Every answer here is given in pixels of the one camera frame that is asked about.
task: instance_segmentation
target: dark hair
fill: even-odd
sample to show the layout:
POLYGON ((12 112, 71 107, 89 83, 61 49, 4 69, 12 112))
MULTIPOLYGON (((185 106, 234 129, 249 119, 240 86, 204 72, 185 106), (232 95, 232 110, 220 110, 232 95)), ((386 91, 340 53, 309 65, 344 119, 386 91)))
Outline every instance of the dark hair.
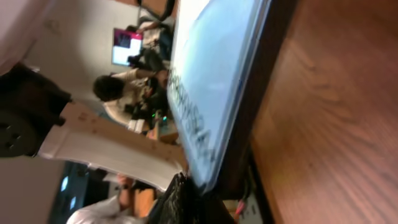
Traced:
POLYGON ((136 26, 132 26, 132 25, 129 25, 126 28, 126 31, 129 31, 129 32, 137 32, 137 30, 138 30, 138 28, 136 26))
POLYGON ((94 94, 103 102, 117 100, 123 96, 124 82, 108 75, 98 77, 94 82, 94 94))
POLYGON ((147 68, 144 63, 140 62, 141 56, 136 55, 136 56, 128 56, 127 62, 129 62, 129 66, 132 68, 139 68, 139 69, 144 69, 144 70, 150 70, 150 68, 147 68))
POLYGON ((146 85, 149 86, 149 88, 152 88, 153 92, 155 93, 157 91, 157 87, 159 86, 159 81, 154 77, 148 78, 146 85))

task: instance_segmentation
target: laptop screen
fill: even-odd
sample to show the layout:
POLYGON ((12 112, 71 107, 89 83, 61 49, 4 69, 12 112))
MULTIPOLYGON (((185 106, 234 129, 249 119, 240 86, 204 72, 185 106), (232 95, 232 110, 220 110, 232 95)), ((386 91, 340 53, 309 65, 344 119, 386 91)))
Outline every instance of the laptop screen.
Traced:
POLYGON ((142 40, 142 34, 115 28, 113 30, 112 63, 129 66, 127 58, 139 54, 142 40))
POLYGON ((182 0, 167 89, 193 180, 212 189, 254 56, 267 0, 182 0))

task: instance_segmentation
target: computer monitor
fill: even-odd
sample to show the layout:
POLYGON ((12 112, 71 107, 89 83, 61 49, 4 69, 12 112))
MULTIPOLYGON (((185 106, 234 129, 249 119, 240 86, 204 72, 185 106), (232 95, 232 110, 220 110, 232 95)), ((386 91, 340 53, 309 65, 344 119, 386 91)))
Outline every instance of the computer monitor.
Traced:
POLYGON ((139 55, 142 40, 142 34, 117 28, 113 29, 112 63, 129 66, 127 58, 139 55))
POLYGON ((227 194, 242 182, 252 124, 294 8, 294 0, 180 1, 167 92, 203 194, 215 187, 227 194))

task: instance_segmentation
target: classroom desk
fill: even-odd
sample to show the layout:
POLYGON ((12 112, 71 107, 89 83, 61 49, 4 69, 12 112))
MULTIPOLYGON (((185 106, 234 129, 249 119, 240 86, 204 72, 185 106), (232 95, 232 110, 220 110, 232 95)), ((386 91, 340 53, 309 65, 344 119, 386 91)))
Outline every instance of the classroom desk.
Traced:
POLYGON ((168 120, 166 126, 159 127, 159 121, 155 123, 155 127, 148 131, 146 137, 166 144, 172 144, 178 139, 178 131, 174 121, 168 120))
POLYGON ((398 222, 397 11, 298 5, 251 138, 276 223, 398 222))
POLYGON ((134 201, 134 215, 140 218, 148 216, 155 202, 154 190, 147 189, 141 192, 139 192, 139 190, 136 190, 134 193, 136 195, 134 201))

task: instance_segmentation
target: desk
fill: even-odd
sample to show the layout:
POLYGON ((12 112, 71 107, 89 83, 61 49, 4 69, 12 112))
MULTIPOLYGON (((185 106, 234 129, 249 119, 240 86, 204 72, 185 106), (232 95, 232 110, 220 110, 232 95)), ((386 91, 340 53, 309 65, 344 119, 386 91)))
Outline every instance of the desk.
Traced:
POLYGON ((167 125, 162 127, 159 127, 159 121, 156 121, 155 127, 148 131, 146 137, 166 144, 172 144, 178 139, 177 127, 172 120, 168 120, 167 125))
POLYGON ((147 189, 139 192, 136 190, 135 192, 135 201, 134 201, 134 213, 136 217, 146 217, 150 212, 151 208, 154 206, 154 197, 155 192, 152 189, 147 189))
POLYGON ((398 221, 397 9, 298 5, 251 138, 277 223, 398 221))

